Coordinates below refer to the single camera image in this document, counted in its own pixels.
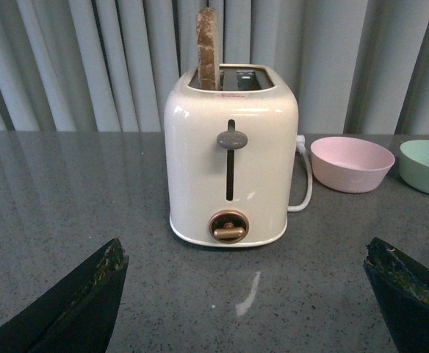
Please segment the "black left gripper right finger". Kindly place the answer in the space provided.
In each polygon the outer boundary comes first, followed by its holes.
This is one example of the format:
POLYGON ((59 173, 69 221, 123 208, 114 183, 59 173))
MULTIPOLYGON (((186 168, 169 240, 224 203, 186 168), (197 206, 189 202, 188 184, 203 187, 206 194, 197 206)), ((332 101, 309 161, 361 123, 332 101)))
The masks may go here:
POLYGON ((399 352, 429 352, 429 269, 373 238, 364 270, 399 352))

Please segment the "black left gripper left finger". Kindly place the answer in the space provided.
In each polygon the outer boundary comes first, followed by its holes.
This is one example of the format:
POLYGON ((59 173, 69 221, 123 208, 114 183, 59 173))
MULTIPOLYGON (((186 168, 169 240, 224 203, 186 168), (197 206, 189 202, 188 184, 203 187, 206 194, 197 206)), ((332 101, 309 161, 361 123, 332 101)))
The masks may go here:
POLYGON ((0 327, 0 352, 105 352, 128 265, 117 238, 103 245, 0 327))

